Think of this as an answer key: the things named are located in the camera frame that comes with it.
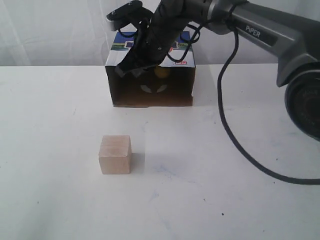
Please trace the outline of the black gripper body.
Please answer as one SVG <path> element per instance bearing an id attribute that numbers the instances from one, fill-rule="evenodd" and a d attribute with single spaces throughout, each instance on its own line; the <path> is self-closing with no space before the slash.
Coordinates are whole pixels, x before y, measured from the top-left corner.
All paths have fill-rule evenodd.
<path id="1" fill-rule="evenodd" d="M 140 66 L 161 64 L 188 23 L 199 19 L 199 0 L 160 1 L 146 33 L 133 49 L 135 62 Z"/>

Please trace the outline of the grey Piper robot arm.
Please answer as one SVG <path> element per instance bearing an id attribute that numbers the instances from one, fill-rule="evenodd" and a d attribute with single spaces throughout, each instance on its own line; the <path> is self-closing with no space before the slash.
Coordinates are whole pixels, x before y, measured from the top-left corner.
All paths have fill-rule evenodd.
<path id="1" fill-rule="evenodd" d="M 320 138 L 320 24 L 318 21 L 256 5 L 246 0 L 162 0 L 151 12 L 134 0 L 108 15 L 136 27 L 135 43 L 116 66 L 120 76 L 159 65 L 191 22 L 218 35 L 234 33 L 276 56 L 276 84 L 286 86 L 285 107 L 306 135 Z"/>

